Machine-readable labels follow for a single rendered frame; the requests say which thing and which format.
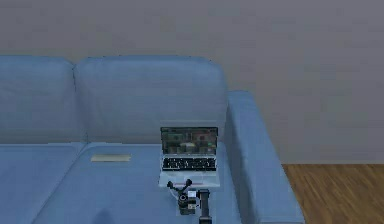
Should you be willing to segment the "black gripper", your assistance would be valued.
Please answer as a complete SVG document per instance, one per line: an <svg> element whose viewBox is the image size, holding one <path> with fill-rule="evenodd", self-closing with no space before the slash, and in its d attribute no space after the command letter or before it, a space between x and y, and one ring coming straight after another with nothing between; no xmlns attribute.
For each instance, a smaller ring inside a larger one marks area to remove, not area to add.
<svg viewBox="0 0 384 224"><path fill-rule="evenodd" d="M176 188L174 186L173 182L171 182L171 181L167 182L167 188L169 189L171 195L175 199L178 199L178 208L179 208L181 215L190 215L191 214L191 211L188 208L188 195L186 193L181 193L181 192L184 192L188 187L190 187L192 185L192 183L193 182L191 179L187 179L185 182L185 186L180 190L179 188Z"/></svg>

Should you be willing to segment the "blue sofa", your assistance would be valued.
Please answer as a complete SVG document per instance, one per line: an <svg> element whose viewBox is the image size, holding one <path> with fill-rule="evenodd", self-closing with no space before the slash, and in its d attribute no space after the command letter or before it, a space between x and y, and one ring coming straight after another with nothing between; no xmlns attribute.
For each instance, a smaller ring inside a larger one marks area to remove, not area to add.
<svg viewBox="0 0 384 224"><path fill-rule="evenodd" d="M192 56L0 55L0 224L198 224L159 187L162 127L217 127L213 224L306 224L252 95ZM91 162L129 154L129 162Z"/></svg>

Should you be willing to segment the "silver laptop with stickers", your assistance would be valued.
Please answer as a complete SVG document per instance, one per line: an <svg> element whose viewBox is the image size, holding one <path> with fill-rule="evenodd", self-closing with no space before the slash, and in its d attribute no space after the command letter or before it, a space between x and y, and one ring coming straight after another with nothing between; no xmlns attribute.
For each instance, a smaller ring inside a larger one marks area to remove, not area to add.
<svg viewBox="0 0 384 224"><path fill-rule="evenodd" d="M162 127L159 187L173 182L182 188L187 179L195 188L219 187L217 127Z"/></svg>

